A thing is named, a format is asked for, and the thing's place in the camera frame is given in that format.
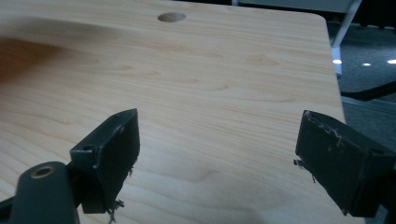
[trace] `screw hole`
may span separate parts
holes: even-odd
[[[36,169],[30,174],[33,179],[39,179],[51,175],[55,171],[53,166],[44,166]]]
[[[182,21],[186,18],[186,15],[180,12],[167,12],[163,13],[158,17],[159,21],[164,21],[164,22],[176,22],[176,21]]]

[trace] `round hole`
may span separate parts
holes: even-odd
[[[370,151],[376,153],[376,154],[384,154],[384,151],[378,148],[370,148]]]
[[[186,18],[186,15],[180,12],[167,12],[163,13],[158,17],[159,21],[164,22],[175,22],[175,21],[182,21]]]
[[[95,147],[93,145],[87,145],[83,148],[83,150],[85,150],[85,151],[94,150],[94,149],[95,149]]]
[[[55,168],[53,166],[43,166],[33,171],[30,174],[30,177],[33,179],[39,179],[51,175],[54,171]]]

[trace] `floor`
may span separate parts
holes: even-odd
[[[336,26],[328,23],[330,35]],[[341,58],[341,91],[363,91],[395,81],[396,64],[388,61],[396,59],[396,32],[354,24],[341,44]],[[368,103],[343,99],[343,106],[347,125],[396,152],[396,94]],[[382,224],[385,216],[381,207],[366,223]]]

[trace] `wooden tabletop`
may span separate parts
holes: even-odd
[[[159,21],[167,12],[185,18]],[[172,1],[0,2],[0,201],[25,170],[70,162],[79,140],[131,108],[141,154],[117,223],[362,223],[292,164],[305,109],[344,118],[321,17]]]

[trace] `wooden desk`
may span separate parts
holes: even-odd
[[[165,12],[185,20],[161,22]],[[362,223],[292,164],[303,110],[343,119],[325,21],[168,1],[0,2],[0,200],[138,108],[117,223]],[[108,215],[81,223],[107,223]]]

